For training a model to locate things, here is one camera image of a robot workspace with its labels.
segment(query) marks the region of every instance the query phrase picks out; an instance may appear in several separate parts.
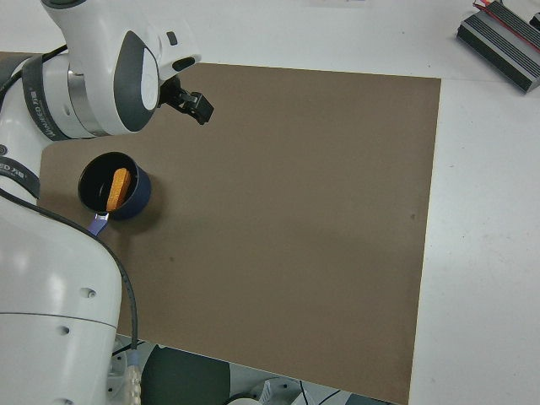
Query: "white robotic arm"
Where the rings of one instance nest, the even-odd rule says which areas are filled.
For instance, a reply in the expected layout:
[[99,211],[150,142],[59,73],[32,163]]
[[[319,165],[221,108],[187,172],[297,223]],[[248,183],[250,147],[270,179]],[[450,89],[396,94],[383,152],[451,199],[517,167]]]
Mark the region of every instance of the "white robotic arm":
[[[35,206],[41,152],[137,132],[164,103],[200,124],[213,107],[176,77],[200,60],[185,23],[153,27],[130,0],[41,2],[68,53],[0,63],[0,403],[105,405],[122,280],[130,298],[131,284],[102,242]],[[140,403],[136,386],[128,395]]]

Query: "brown board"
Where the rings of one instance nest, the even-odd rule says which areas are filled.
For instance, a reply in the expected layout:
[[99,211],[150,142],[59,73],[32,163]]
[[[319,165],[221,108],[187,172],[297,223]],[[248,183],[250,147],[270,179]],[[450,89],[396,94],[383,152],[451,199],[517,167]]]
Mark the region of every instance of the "brown board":
[[[102,239],[137,294],[140,338],[389,402],[410,384],[440,80],[197,65],[203,127],[164,106],[139,134],[58,143],[40,204],[80,224],[96,156],[151,177]],[[128,334],[123,300],[119,332]]]

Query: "white tabletop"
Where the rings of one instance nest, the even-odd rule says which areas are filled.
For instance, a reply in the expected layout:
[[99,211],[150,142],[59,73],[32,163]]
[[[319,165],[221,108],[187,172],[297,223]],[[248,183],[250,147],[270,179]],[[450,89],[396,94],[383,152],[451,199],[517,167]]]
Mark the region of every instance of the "white tabletop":
[[[410,403],[539,403],[540,90],[456,40],[472,0],[139,2],[184,16],[205,62],[443,78]],[[0,5],[0,50],[63,43],[38,0]]]

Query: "red wire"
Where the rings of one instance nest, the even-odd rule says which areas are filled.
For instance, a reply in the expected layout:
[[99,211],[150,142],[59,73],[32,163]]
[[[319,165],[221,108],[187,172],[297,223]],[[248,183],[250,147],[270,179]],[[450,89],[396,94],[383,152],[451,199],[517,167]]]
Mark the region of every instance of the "red wire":
[[540,48],[538,46],[536,46],[535,44],[533,44],[532,42],[530,42],[527,38],[525,38],[524,36],[522,36],[519,32],[517,32],[516,30],[514,30],[512,27],[510,27],[507,23],[505,23],[502,19],[500,19],[499,17],[497,17],[491,10],[489,10],[489,8],[487,7],[484,7],[483,5],[481,4],[477,4],[476,2],[472,4],[474,7],[476,7],[478,10],[480,11],[484,11],[489,17],[493,18],[493,19],[496,19],[497,21],[499,21],[506,29],[508,29],[509,31],[513,32],[515,36],[521,38],[522,40],[524,40],[527,44],[529,44],[530,46],[532,46],[535,51],[537,52],[540,52]]

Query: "cardboard sheet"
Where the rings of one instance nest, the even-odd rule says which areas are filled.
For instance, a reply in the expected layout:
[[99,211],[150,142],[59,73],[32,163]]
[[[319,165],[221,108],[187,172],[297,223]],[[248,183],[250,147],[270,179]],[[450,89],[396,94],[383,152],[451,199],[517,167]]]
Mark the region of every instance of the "cardboard sheet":
[[[102,234],[131,274],[140,338],[406,403],[440,80],[197,65],[200,127],[58,143],[40,204],[80,224],[83,168],[122,151],[150,204]],[[119,332],[129,333],[123,300]]]

